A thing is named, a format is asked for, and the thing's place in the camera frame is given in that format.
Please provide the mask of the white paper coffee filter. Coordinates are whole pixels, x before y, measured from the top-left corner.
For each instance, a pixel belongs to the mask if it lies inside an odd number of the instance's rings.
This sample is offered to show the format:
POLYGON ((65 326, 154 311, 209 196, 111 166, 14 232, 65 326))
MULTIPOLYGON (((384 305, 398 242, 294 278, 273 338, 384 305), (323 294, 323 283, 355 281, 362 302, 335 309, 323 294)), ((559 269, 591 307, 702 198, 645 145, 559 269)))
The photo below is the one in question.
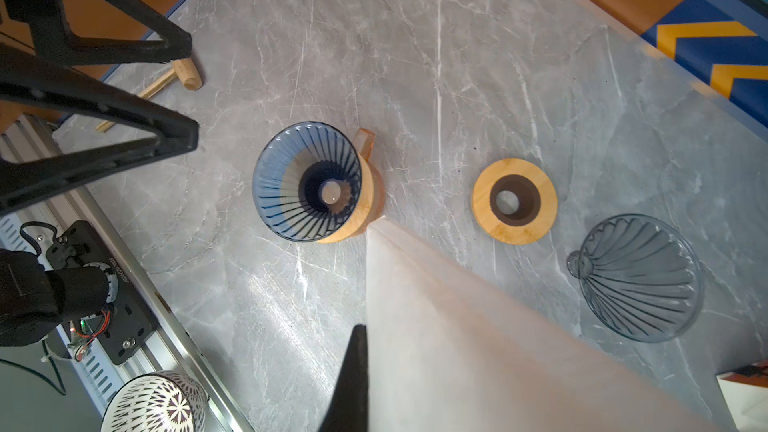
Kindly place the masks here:
POLYGON ((373 431, 712 429, 388 219, 366 272, 373 431))

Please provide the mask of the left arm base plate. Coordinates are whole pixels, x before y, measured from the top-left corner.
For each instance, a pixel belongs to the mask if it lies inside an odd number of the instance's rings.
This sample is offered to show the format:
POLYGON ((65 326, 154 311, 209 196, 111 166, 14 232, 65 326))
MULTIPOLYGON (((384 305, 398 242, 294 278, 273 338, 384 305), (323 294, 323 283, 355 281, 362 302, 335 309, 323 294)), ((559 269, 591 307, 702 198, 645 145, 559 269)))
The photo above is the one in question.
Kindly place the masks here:
POLYGON ((113 364, 132 358, 157 330, 155 314, 89 222, 72 223, 45 258, 63 280, 65 319, 93 316, 89 326, 113 364))

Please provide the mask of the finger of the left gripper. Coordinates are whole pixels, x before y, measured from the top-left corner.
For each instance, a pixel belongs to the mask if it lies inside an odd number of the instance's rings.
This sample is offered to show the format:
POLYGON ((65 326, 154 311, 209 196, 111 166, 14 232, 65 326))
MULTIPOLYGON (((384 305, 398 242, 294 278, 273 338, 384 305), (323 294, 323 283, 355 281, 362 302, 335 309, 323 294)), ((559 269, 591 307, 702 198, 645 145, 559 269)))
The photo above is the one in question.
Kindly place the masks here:
POLYGON ((65 66, 167 63, 192 53, 191 35, 142 0, 4 0, 37 55, 65 66))
POLYGON ((136 95, 1 46, 1 98, 131 126, 149 138, 31 162, 1 161, 3 215, 135 167, 197 149, 199 124, 136 95))

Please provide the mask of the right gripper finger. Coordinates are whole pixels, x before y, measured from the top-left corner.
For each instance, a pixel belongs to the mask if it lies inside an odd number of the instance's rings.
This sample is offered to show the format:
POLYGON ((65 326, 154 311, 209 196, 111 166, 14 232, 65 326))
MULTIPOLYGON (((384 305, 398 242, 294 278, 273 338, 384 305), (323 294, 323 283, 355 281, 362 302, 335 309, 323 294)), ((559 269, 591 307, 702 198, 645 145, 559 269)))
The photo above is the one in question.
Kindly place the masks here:
POLYGON ((319 432, 368 430, 369 375, 367 328, 353 327, 334 392, 319 432))

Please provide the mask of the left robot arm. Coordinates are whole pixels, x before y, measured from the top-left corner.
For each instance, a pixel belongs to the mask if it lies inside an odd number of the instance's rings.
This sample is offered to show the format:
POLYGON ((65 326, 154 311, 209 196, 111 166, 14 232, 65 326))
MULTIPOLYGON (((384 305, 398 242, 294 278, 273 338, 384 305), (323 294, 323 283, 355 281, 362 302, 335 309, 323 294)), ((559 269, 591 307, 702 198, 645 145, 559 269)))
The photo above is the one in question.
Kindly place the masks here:
MULTIPOLYGON (((192 39, 141 0, 104 0, 157 34, 154 41, 74 34, 62 0, 4 0, 8 15, 27 24, 32 53, 1 49, 4 101, 87 115, 146 132, 141 140, 1 164, 1 211, 10 214, 94 180, 192 152, 196 121, 78 72, 81 65, 160 63, 184 59, 192 39)), ((116 294, 114 275, 96 267, 48 270, 40 249, 1 253, 1 343, 19 347, 59 324, 104 311, 116 294)))

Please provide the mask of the blue glass dripper cone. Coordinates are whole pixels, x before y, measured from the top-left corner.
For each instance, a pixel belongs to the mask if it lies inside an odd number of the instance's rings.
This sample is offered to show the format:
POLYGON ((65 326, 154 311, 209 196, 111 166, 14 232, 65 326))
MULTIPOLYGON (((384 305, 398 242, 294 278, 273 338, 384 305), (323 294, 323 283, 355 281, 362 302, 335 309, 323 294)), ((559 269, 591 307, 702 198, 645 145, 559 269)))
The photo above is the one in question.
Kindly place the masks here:
POLYGON ((291 242, 317 242, 337 232, 361 195, 362 165, 352 142, 318 121, 293 124, 261 152, 252 195, 263 223, 291 242))

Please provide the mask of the coffee filter box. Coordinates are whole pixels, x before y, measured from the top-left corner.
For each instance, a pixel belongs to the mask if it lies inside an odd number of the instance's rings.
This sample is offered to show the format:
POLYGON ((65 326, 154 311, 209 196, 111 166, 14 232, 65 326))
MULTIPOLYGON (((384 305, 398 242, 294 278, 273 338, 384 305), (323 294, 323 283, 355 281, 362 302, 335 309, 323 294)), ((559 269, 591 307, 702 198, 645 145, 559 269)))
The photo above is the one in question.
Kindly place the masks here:
POLYGON ((716 376, 738 431, 767 432, 767 360, 716 376))

